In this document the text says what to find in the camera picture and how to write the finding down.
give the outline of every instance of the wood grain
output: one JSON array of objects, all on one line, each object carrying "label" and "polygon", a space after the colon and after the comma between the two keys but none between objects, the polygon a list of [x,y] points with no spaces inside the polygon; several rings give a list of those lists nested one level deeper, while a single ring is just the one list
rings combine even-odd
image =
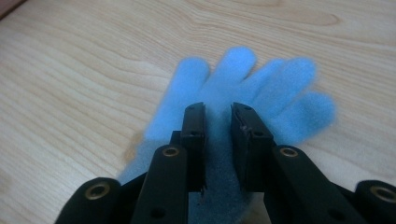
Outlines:
[{"label": "wood grain", "polygon": [[[177,62],[214,65],[238,45],[258,64],[314,58],[338,119],[299,147],[348,189],[396,185],[395,11],[390,0],[26,2],[0,21],[0,223],[52,223],[82,183],[116,177]],[[260,206],[246,223],[265,219]]]}]

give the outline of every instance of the blue glove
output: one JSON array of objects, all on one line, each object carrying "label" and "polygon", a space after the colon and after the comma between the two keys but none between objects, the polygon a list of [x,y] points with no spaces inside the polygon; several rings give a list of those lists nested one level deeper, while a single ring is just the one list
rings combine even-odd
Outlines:
[{"label": "blue glove", "polygon": [[316,67],[307,58],[275,59],[254,74],[254,53],[229,49],[210,75],[200,58],[180,62],[158,111],[144,133],[135,159],[120,175],[124,184],[145,173],[153,152],[180,130],[184,109],[204,102],[208,142],[205,150],[207,191],[189,195],[189,223],[235,223],[245,212],[249,196],[241,192],[229,135],[233,102],[250,105],[261,116],[277,144],[295,145],[329,126],[335,106],[326,94],[308,89]]}]

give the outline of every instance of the wooden table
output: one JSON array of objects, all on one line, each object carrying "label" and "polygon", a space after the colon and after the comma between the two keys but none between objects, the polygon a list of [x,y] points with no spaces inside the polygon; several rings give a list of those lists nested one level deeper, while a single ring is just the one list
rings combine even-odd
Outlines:
[{"label": "wooden table", "polygon": [[52,223],[82,183],[116,177],[178,61],[214,65],[238,45],[259,64],[315,59],[338,119],[298,147],[348,189],[396,185],[395,12],[391,0],[27,1],[0,21],[0,222]]}]

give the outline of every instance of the light wood surface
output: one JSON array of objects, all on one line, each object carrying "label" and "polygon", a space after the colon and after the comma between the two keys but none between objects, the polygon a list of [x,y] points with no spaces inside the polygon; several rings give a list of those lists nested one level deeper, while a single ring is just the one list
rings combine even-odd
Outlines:
[{"label": "light wood surface", "polygon": [[[338,105],[305,150],[331,181],[396,185],[396,2],[30,0],[0,21],[0,222],[52,223],[116,177],[180,59],[304,55]],[[262,219],[256,202],[246,223]]]}]

